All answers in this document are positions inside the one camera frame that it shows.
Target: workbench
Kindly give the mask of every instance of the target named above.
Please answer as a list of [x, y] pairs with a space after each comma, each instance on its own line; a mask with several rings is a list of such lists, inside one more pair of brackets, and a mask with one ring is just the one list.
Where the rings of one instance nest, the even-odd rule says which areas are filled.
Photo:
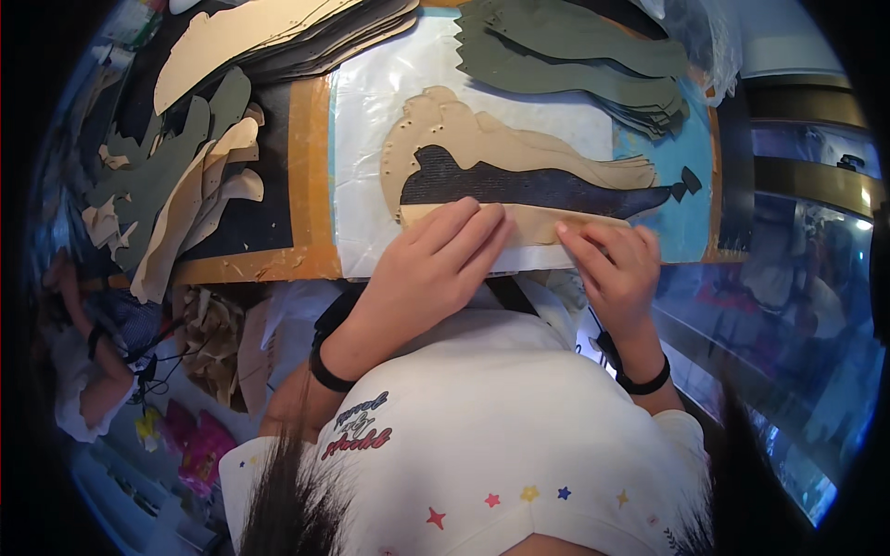
[[[455, 7], [463, 0], [422, 0], [422, 6]], [[626, 0], [578, 2], [630, 29], [658, 38], [660, 28]], [[167, 53], [197, 12], [230, 7], [214, 0], [186, 13], [165, 14], [164, 23], [140, 51], [117, 108], [117, 129], [142, 138], [152, 94]], [[260, 160], [248, 164], [263, 177], [265, 198], [233, 199], [218, 231], [184, 254], [173, 284], [340, 278], [331, 221], [328, 125], [332, 77], [254, 88], [252, 99], [265, 112], [257, 142]], [[710, 241], [703, 262], [739, 261], [748, 250], [754, 207], [753, 154], [748, 109], [741, 87], [710, 110], [714, 172]], [[112, 286], [128, 286], [123, 275]]]

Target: stack of green leather pieces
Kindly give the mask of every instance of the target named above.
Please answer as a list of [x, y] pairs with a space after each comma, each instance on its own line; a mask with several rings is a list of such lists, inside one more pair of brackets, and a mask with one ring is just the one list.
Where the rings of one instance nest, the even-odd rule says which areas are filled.
[[612, 118], [657, 140], [689, 116], [677, 78], [683, 45], [630, 36], [563, 0], [473, 0], [458, 6], [458, 69], [512, 93], [582, 91]]

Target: pink star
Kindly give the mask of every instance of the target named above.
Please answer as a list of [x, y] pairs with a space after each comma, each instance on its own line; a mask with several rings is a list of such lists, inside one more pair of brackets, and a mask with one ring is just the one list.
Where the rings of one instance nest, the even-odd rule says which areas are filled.
[[437, 526], [439, 526], [439, 529], [444, 531], [445, 528], [442, 526], [442, 518], [444, 518], [444, 517], [445, 517], [444, 513], [436, 513], [436, 510], [434, 510], [433, 508], [430, 508], [430, 519], [427, 520], [426, 522], [427, 523], [435, 523]]

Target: person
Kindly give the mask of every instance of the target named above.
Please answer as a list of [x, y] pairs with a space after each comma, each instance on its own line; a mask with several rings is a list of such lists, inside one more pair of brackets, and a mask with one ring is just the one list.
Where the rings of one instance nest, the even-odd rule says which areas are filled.
[[55, 368], [56, 424], [79, 442], [108, 433], [111, 419], [133, 395], [138, 381], [101, 326], [87, 316], [77, 270], [65, 249], [53, 258], [43, 285], [58, 294], [69, 326], [42, 326]]
[[472, 308], [513, 231], [503, 206], [464, 198], [393, 240], [274, 391], [259, 437], [220, 461], [239, 553], [745, 553], [752, 520], [778, 550], [799, 544], [732, 395], [724, 426], [742, 442], [708, 476], [650, 316], [655, 235], [556, 225], [618, 349], [616, 381], [545, 311]]

